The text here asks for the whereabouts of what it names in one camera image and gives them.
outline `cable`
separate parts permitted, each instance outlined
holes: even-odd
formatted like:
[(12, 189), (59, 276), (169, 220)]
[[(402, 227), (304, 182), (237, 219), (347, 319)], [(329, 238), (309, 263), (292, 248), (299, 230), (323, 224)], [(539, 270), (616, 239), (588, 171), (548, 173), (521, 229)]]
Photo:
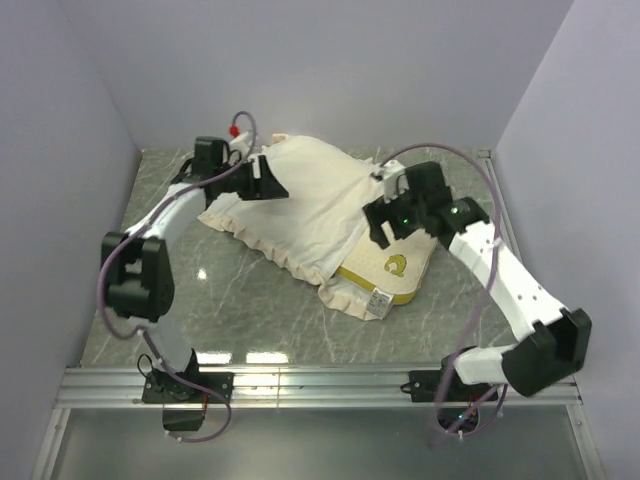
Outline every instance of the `cable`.
[(138, 361), (136, 362), (136, 368), (138, 369), (138, 372), (140, 372), (140, 375), (142, 375), (145, 380), (149, 380), (148, 374), (144, 373), (142, 371), (142, 367), (140, 366), (140, 360), (142, 360), (143, 358), (146, 358), (149, 361), (149, 365), (151, 365), (151, 368), (153, 368), (153, 362), (151, 361), (151, 357), (146, 353), (143, 353), (138, 357)]
[[(418, 143), (414, 145), (409, 145), (408, 147), (401, 148), (400, 150), (392, 153), (389, 157), (385, 158), (380, 163), (380, 166), (383, 167), (391, 160), (395, 159), (399, 155), (402, 155), (403, 153), (406, 153), (410, 150), (422, 149), (422, 148), (438, 148), (441, 150), (446, 150), (465, 160), (469, 165), (471, 165), (478, 172), (478, 174), (482, 177), (484, 182), (489, 187), (489, 192), (491, 193), (491, 199), (493, 200), (493, 207), (494, 207), (493, 216), (494, 216), (495, 231), (494, 231), (493, 241), (494, 241), (494, 245), (496, 246), (493, 248), (493, 252), (491, 255), (491, 268), (489, 270), (489, 279), (487, 280), (487, 284), (484, 286), (484, 290), (481, 292), (480, 296), (478, 297), (478, 301), (476, 302), (476, 306), (473, 309), (471, 317), (469, 318), (464, 328), (462, 329), (462, 333), (458, 338), (458, 343), (455, 347), (454, 353), (449, 357), (449, 361), (447, 363), (447, 366), (445, 367), (444, 373), (442, 375), (442, 379), (440, 380), (440, 384), (438, 385), (438, 388), (436, 390), (436, 395), (434, 398), (434, 404), (436, 407), (435, 425), (438, 426), (437, 418), (442, 410), (442, 404), (444, 400), (447, 398), (447, 395), (449, 393), (451, 382), (453, 381), (453, 375), (455, 373), (454, 362), (460, 356), (460, 352), (465, 347), (465, 343), (469, 335), (471, 335), (473, 331), (478, 327), (480, 323), (482, 309), (484, 307), (484, 302), (489, 292), (491, 291), (491, 288), (493, 287), (493, 284), (496, 280), (496, 276), (498, 274), (498, 251), (500, 249), (500, 242), (498, 241), (501, 240), (500, 230), (502, 226), (502, 210), (500, 207), (498, 192), (496, 191), (495, 185), (493, 184), (489, 176), (484, 172), (484, 170), (480, 167), (480, 165), (478, 165), (471, 157), (469, 157), (469, 155), (467, 155), (461, 150), (458, 150), (457, 148), (453, 148), (448, 145), (443, 145), (440, 143)], [(488, 425), (490, 425), (496, 419), (496, 417), (498, 416), (498, 413), (500, 412), (500, 409), (502, 408), (504, 399), (506, 398), (507, 388), (508, 387), (505, 385), (503, 388), (503, 392), (500, 397), (500, 400), (498, 401), (498, 404), (496, 405), (496, 408), (494, 409), (494, 411), (489, 415), (489, 418), (485, 420), (482, 423), (482, 425), (476, 428), (473, 432), (469, 432), (466, 435), (470, 435), (472, 433), (477, 433), (478, 431), (484, 430)], [(486, 399), (488, 399), (491, 395), (493, 395), (495, 391), (496, 391), (495, 388), (492, 388), (489, 391), (491, 392), (490, 394), (488, 394), (489, 392), (487, 392), (487, 394), (483, 395), (469, 409), (467, 409), (467, 411), (462, 415), (462, 418), (458, 419), (458, 421), (454, 422), (454, 424), (451, 425), (451, 427), (449, 427), (446, 430), (446, 433), (449, 433), (449, 434), (456, 433), (456, 430), (460, 427), (460, 425), (462, 425), (464, 420), (469, 415), (471, 415), (473, 410), (476, 409), (478, 406), (482, 405), (482, 403)]]
[(179, 436), (177, 434), (173, 434), (173, 433), (170, 434), (171, 437), (175, 438), (178, 441), (185, 442), (185, 443), (202, 443), (202, 442), (213, 440), (214, 438), (219, 437), (226, 430), (226, 428), (229, 426), (229, 424), (231, 423), (231, 415), (232, 415), (232, 413), (231, 413), (231, 405), (229, 404), (228, 400), (226, 398), (224, 398), (222, 395), (220, 395), (219, 393), (217, 393), (217, 392), (215, 392), (213, 390), (210, 390), (208, 388), (205, 388), (205, 387), (203, 387), (201, 385), (197, 385), (195, 383), (192, 383), (192, 382), (180, 377), (177, 374), (177, 372), (162, 358), (158, 348), (153, 343), (153, 340), (149, 336), (149, 334), (147, 332), (147, 329), (145, 327), (139, 325), (139, 326), (135, 327), (134, 329), (132, 329), (130, 332), (127, 332), (127, 333), (122, 333), (115, 327), (115, 325), (113, 324), (112, 320), (109, 318), (109, 315), (107, 313), (107, 302), (106, 302), (107, 281), (106, 281), (106, 277), (107, 277), (107, 272), (111, 268), (112, 263), (118, 257), (118, 255), (120, 255), (120, 253), (128, 245), (130, 245), (136, 238), (140, 238), (142, 235), (144, 235), (151, 228), (153, 223), (160, 217), (160, 215), (162, 215), (162, 212), (169, 205), (171, 205), (180, 196), (182, 196), (182, 195), (184, 195), (186, 193), (189, 193), (189, 192), (191, 192), (191, 191), (193, 191), (195, 189), (198, 189), (198, 188), (206, 187), (206, 186), (208, 186), (208, 185), (210, 185), (210, 184), (212, 184), (214, 182), (217, 182), (219, 180), (223, 180), (224, 178), (227, 178), (227, 177), (233, 175), (247, 161), (249, 156), (253, 153), (253, 150), (254, 150), (255, 145), (256, 145), (257, 128), (256, 128), (256, 122), (255, 122), (255, 119), (253, 118), (253, 115), (251, 115), (249, 112), (246, 112), (244, 110), (240, 111), (240, 112), (238, 112), (238, 113), (236, 113), (234, 115), (233, 120), (231, 122), (232, 126), (236, 125), (236, 122), (238, 121), (238, 119), (241, 116), (246, 117), (249, 120), (249, 123), (251, 123), (251, 145), (249, 146), (249, 151), (244, 156), (244, 158), (241, 158), (235, 165), (233, 165), (226, 172), (221, 173), (220, 175), (216, 175), (215, 177), (209, 178), (207, 180), (203, 180), (201, 182), (189, 185), (188, 187), (183, 188), (182, 190), (179, 190), (174, 195), (164, 199), (164, 201), (162, 201), (160, 203), (160, 205), (158, 205), (156, 207), (156, 209), (153, 211), (153, 213), (149, 216), (149, 219), (147, 220), (147, 222), (142, 227), (140, 227), (137, 231), (131, 233), (125, 240), (122, 241), (122, 243), (120, 243), (116, 248), (113, 249), (111, 254), (104, 261), (104, 263), (102, 265), (102, 268), (100, 269), (100, 273), (98, 275), (98, 291), (97, 291), (98, 313), (102, 317), (102, 320), (103, 320), (105, 326), (107, 327), (107, 330), (109, 330), (109, 332), (114, 337), (116, 337), (118, 340), (128, 340), (128, 339), (132, 338), (133, 336), (135, 336), (136, 334), (142, 333), (142, 337), (144, 338), (144, 340), (149, 345), (149, 349), (151, 350), (151, 353), (153, 354), (154, 357), (156, 357), (156, 360), (160, 363), (160, 366), (162, 366), (162, 368), (165, 370), (165, 372), (167, 372), (167, 374), (171, 378), (173, 378), (175, 381), (181, 383), (182, 385), (184, 385), (186, 387), (189, 387), (189, 388), (192, 388), (194, 390), (198, 390), (198, 391), (200, 391), (202, 393), (205, 393), (207, 395), (213, 396), (213, 397), (217, 398), (218, 400), (220, 400), (225, 405), (225, 407), (227, 409), (227, 418), (226, 418), (225, 422), (223, 423), (222, 427), (220, 427), (213, 434), (207, 435), (207, 436), (202, 437), (202, 438), (184, 438), (184, 437), (181, 437), (181, 436)]
[(187, 169), (191, 166), (192, 161), (193, 161), (193, 158), (186, 159), (182, 164), (182, 166), (180, 167), (180, 173), (186, 173)]

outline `enclosure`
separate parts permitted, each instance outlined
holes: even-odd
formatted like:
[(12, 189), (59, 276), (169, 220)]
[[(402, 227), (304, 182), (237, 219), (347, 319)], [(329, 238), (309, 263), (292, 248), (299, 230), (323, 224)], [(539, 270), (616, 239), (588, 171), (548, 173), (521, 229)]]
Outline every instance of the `enclosure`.
[[(390, 478), (397, 465), (403, 478), (635, 477), (635, 2), (0, 9), (8, 477)], [(245, 109), (267, 141), (317, 137), (354, 161), (416, 142), (469, 155), (496, 188), (507, 247), (593, 320), (584, 368), (530, 398), (510, 389), (490, 428), (430, 449), (434, 405), (400, 386), (455, 351), (483, 291), (468, 268), (436, 246), (415, 296), (363, 321), (194, 218), (169, 251), (172, 317), (203, 371), (234, 375), (235, 417), (210, 443), (165, 438), (162, 405), (140, 400), (144, 339), (118, 341), (95, 313), (100, 245), (163, 198), (196, 137), (226, 136)], [(437, 162), (456, 198), (494, 216), (490, 188), (455, 154), (401, 160)], [(467, 345), (514, 341), (488, 302)], [(210, 430), (225, 411), (209, 407)]]

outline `glass panel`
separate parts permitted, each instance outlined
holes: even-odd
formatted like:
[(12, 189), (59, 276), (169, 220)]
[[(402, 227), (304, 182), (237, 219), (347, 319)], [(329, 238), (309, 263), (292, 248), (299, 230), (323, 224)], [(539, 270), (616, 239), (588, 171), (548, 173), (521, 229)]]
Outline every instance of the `glass panel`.
[(586, 478), (564, 407), (507, 407), (482, 435), (436, 450), (425, 445), (429, 413), (241, 410), (218, 440), (186, 445), (162, 435), (158, 411), (75, 410), (53, 478)]

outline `white label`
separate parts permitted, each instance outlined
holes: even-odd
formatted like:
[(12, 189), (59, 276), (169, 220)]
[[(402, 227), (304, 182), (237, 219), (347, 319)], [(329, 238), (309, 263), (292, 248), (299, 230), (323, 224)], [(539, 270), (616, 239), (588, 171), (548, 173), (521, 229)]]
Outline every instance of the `white label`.
[(382, 320), (391, 310), (391, 302), (393, 302), (393, 295), (376, 287), (369, 297), (367, 312)]

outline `white wall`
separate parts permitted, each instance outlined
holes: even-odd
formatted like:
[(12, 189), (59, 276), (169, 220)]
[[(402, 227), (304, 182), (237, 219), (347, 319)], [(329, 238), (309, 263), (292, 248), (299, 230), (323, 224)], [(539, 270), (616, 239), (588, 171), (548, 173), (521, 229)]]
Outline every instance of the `white wall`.
[(0, 2), (0, 460), (28, 478), (138, 151), (60, 6)]
[(529, 267), (594, 328), (578, 376), (612, 479), (638, 478), (640, 2), (576, 0), (498, 145)]
[(263, 132), (494, 147), (572, 0), (60, 0), (140, 146)]

